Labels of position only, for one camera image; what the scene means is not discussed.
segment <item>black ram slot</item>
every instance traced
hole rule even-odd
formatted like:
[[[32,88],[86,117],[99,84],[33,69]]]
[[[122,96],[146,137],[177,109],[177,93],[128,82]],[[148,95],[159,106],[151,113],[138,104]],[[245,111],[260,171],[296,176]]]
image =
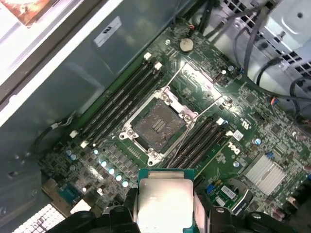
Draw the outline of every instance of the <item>black ram slot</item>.
[[[118,96],[111,100],[108,107],[105,108],[104,111],[102,111],[96,117],[96,122],[91,127],[89,127],[84,137],[91,138],[95,134],[96,129],[100,128],[102,124],[107,122],[107,118],[109,117],[109,115],[112,115],[114,112],[118,112],[122,103],[130,98],[131,95],[135,95],[135,92],[140,89],[141,82],[144,81],[146,77],[148,77],[149,74],[152,72],[152,68],[153,66],[148,65],[146,69],[142,70],[140,73],[137,74],[137,76],[140,78],[139,80],[135,79],[135,81],[127,89],[124,89]]]
[[[218,131],[219,127],[214,127],[210,132],[208,132],[209,135],[203,140],[200,140],[200,143],[198,143],[198,145],[195,148],[193,148],[193,150],[182,161],[182,163],[178,166],[178,168],[188,167],[187,165],[191,162],[191,160],[193,160],[194,157],[198,154],[198,152],[213,139],[213,137],[217,134]]]
[[[102,111],[107,109],[109,106],[113,104],[113,100],[116,98],[121,98],[119,95],[121,95],[124,92],[127,92],[128,90],[131,90],[133,86],[137,83],[137,79],[139,79],[143,73],[142,71],[150,70],[153,67],[153,64],[155,63],[156,59],[153,58],[149,62],[143,61],[140,66],[138,66],[131,75],[121,84],[120,88],[118,88],[118,91],[114,92],[109,98],[107,98],[104,103],[98,108],[92,116],[87,120],[83,127],[82,133],[88,133],[90,132],[89,128],[97,122],[98,118],[101,116]]]
[[[196,132],[191,135],[191,138],[179,149],[179,154],[172,162],[170,168],[176,168],[178,165],[193,151],[193,149],[200,143],[200,140],[204,139],[204,135],[207,134],[212,128],[214,122],[209,121],[200,127]]]
[[[186,168],[194,168],[204,156],[208,153],[208,151],[225,135],[225,132],[218,132],[217,135],[209,142],[208,146],[203,148],[201,152],[191,161],[191,163]]]
[[[131,102],[125,103],[126,106],[122,106],[121,113],[117,113],[117,115],[112,115],[111,120],[107,121],[107,124],[103,125],[101,127],[101,130],[94,135],[94,142],[97,142],[97,140],[100,140],[101,138],[107,137],[112,130],[114,130],[118,124],[125,119],[131,111],[139,104],[141,101],[141,96],[145,96],[164,76],[163,71],[158,72],[157,74],[152,75],[153,78],[147,78],[144,83],[142,83],[141,88],[138,92],[136,92],[135,97],[131,99]]]

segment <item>heatsink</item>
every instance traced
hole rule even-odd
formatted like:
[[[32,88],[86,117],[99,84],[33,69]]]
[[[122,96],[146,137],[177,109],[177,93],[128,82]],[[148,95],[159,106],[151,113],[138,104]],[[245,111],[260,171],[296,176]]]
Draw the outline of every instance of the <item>heatsink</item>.
[[[265,155],[245,171],[245,176],[264,194],[270,195],[282,182],[286,173]]]

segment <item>cpu socket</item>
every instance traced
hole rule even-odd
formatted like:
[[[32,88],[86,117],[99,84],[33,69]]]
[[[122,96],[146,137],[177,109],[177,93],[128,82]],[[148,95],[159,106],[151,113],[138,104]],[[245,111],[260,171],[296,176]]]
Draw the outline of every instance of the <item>cpu socket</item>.
[[[183,139],[198,114],[178,102],[169,87],[154,92],[123,126],[120,140],[130,139],[144,151],[148,165],[164,160]]]

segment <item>sticker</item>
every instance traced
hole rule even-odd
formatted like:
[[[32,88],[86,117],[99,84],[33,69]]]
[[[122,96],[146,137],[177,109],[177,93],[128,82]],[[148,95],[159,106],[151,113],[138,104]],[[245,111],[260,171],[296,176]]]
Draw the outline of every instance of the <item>sticker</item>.
[[[102,46],[116,30],[122,25],[120,17],[117,16],[94,40],[95,44]]]
[[[221,189],[230,199],[234,199],[236,197],[236,194],[231,191],[227,186],[223,186]]]
[[[224,202],[220,197],[217,197],[217,198],[216,198],[216,202],[217,202],[220,206],[225,206],[225,202]]]
[[[244,135],[240,131],[236,130],[232,136],[239,142]]]

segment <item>gray metal panel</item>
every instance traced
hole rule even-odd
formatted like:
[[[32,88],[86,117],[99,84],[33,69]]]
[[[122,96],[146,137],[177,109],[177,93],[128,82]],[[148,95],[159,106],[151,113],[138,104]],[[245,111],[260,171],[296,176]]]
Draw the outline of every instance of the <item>gray metal panel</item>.
[[[178,2],[122,2],[0,128],[1,155],[25,153],[39,131],[74,110],[85,111],[168,25]],[[122,21],[119,32],[96,50],[93,40],[116,16]]]

